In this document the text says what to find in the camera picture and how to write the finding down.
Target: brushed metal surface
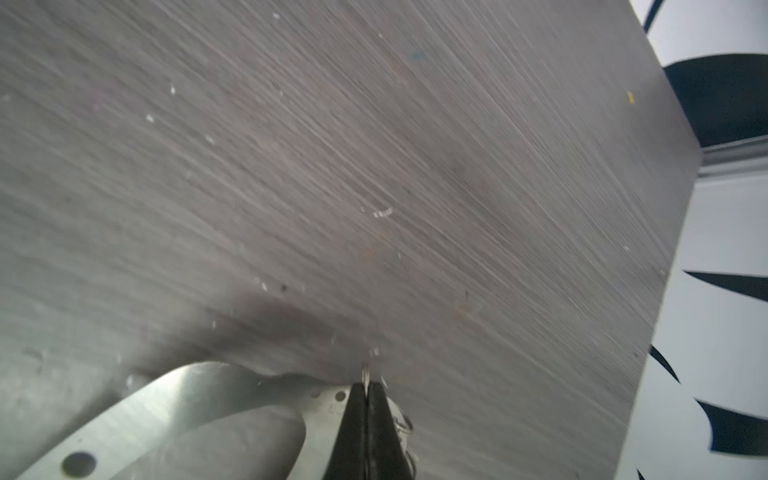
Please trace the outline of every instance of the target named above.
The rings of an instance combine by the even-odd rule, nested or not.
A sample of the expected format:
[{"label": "brushed metal surface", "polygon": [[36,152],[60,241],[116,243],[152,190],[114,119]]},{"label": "brushed metal surface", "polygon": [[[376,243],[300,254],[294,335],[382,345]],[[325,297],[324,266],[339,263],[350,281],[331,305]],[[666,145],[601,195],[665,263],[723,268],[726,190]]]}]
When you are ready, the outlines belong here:
[{"label": "brushed metal surface", "polygon": [[6,2],[0,39],[0,478],[200,359],[368,361],[420,478],[611,477],[700,163],[629,5]]}]

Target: white wall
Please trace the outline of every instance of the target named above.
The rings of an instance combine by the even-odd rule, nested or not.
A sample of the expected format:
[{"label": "white wall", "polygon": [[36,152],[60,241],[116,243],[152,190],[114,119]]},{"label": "white wall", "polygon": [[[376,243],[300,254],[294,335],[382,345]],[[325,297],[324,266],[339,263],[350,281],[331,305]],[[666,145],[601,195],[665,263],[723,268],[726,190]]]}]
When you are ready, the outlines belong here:
[{"label": "white wall", "polygon": [[[630,0],[640,23],[651,0]],[[663,67],[727,53],[768,54],[768,0],[664,0],[648,32]]]},{"label": "white wall", "polygon": [[768,457],[710,452],[696,399],[768,418],[768,302],[684,270],[768,276],[768,174],[699,180],[653,345],[680,383],[648,358],[616,480],[768,478]]}]

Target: hole in metal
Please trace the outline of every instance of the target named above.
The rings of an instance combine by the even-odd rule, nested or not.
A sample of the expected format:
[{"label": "hole in metal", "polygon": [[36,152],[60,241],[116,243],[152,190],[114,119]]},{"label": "hole in metal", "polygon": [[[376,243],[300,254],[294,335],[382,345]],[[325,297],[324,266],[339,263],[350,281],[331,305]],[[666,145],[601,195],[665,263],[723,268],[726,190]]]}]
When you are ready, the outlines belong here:
[{"label": "hole in metal", "polygon": [[70,478],[85,478],[96,469],[96,458],[88,452],[67,455],[61,463],[61,471]]}]

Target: metal bracket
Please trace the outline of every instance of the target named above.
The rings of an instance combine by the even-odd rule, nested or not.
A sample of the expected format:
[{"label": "metal bracket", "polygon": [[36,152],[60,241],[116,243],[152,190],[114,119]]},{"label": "metal bracket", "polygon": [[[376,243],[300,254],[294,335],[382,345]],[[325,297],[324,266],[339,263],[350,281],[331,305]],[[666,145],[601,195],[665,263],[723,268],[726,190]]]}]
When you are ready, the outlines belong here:
[{"label": "metal bracket", "polygon": [[[306,426],[302,449],[287,480],[320,480],[336,442],[349,389],[349,385],[333,385],[307,375],[265,377],[227,363],[193,363],[154,380],[90,421],[18,480],[70,480],[73,476],[109,480],[172,438],[265,406],[295,409]],[[388,404],[396,425],[410,425],[394,402]],[[405,451],[410,431],[398,430]],[[68,468],[81,470],[72,475]]]}]

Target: debris speck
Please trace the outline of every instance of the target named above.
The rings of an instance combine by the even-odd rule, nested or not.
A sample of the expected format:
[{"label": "debris speck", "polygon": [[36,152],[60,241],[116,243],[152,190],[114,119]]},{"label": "debris speck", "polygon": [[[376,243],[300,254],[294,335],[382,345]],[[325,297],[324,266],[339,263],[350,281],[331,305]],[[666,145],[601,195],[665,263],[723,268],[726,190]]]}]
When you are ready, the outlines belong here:
[{"label": "debris speck", "polygon": [[31,349],[31,348],[25,348],[23,351],[24,351],[24,354],[29,355],[30,357],[35,358],[37,360],[40,360],[41,362],[44,362],[45,357],[47,356],[45,351],[39,352],[38,350]]},{"label": "debris speck", "polygon": [[392,207],[382,210],[380,212],[373,212],[373,216],[375,218],[387,218],[388,216],[392,215]]}]

